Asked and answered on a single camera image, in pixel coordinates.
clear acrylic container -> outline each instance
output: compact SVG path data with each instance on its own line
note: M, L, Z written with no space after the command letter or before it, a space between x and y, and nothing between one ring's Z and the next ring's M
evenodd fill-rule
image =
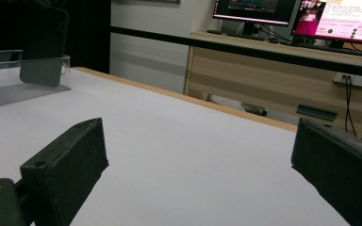
M0 105L70 89L70 57L0 62Z

monitor screen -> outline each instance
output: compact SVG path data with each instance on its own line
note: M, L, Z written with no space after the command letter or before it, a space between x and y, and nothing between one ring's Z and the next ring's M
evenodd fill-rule
M362 0L301 0L291 35L362 43Z
M213 18L288 26L295 0L215 0Z

wooden table edge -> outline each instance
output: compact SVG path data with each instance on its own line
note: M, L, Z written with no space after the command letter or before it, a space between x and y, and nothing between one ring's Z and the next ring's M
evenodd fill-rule
M127 80L127 79L124 79L124 78L121 78L121 77L118 77L118 76L115 76L115 75L111 75L111 74L107 74L107 73L100 73L100 72L97 72L97 71L94 71L94 70L91 70L91 69L87 69L87 68L74 67L72 69L81 71L83 73L90 73L90 74L93 74L93 75L96 75L96 76L99 76L99 77L102 77L102 78L105 78L105 79L108 79L108 80L112 80L112 81L115 81L115 82L126 84L126 85L129 85L129 86L132 86L132 87L136 87L136 88L140 88L140 89L146 89L146 90L149 90L149 91L152 91L152 92L156 92L156 93L159 93L159 94L170 96L170 97L173 97L173 98L176 98L176 99L179 99L179 100L183 100L183 101L186 101L186 102L190 102L190 103L193 103L193 104L196 104L196 105L205 106L205 107L208 107L208 108L211 108L211 109L221 111L223 113L227 113L227 114L230 114L230 115L241 117L243 119L247 119L247 120L251 120L251 121L257 121L257 122L267 124L267 125L270 125L270 126L274 126L274 127L280 128L280 129L288 130L290 132L295 132L296 133L296 131L297 131L297 126L296 125L289 124L289 123L286 123L286 122L283 122L283 121L276 121L276 120L273 120L273 119L269 119L269 118L265 118L265 117L262 117L262 116L254 115L254 114L251 114L251 113L248 113L248 112L243 112L243 111L240 111L240 110L236 110L236 109L228 107L228 106L217 105L217 104L214 104L214 103L211 103L211 102L206 102L206 101L203 101L203 100L199 100L199 99L189 97L189 96L186 96L186 95L183 95L183 94L179 94L179 93L176 93L176 92L172 92L172 91L168 91L168 90L160 89L160 88L155 88L155 87L152 87L152 86L144 85L142 83L130 81L130 80Z

white table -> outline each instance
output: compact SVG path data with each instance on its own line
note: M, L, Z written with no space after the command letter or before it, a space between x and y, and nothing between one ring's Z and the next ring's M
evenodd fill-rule
M103 119L110 166L72 225L347 225L291 168L293 127L79 70L72 90L0 106L0 178L15 182L65 130Z

office desk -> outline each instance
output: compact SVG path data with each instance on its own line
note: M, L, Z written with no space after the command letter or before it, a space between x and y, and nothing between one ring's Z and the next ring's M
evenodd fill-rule
M110 166L73 225L347 225L291 168L294 126L87 69L71 81L0 106L0 178L101 117Z
M337 70L330 71L329 68L333 64L346 64L354 69L361 69L361 56L346 56L205 32L194 32L191 37L254 48L277 56L298 57L306 66L191 47L185 94L205 99L211 93L318 120L316 117L296 113L299 105L310 105L336 112L337 117L331 123L344 128L347 108L345 85L333 82ZM316 60L322 60L327 65L310 63ZM354 127L362 135L362 88L353 87L350 110Z

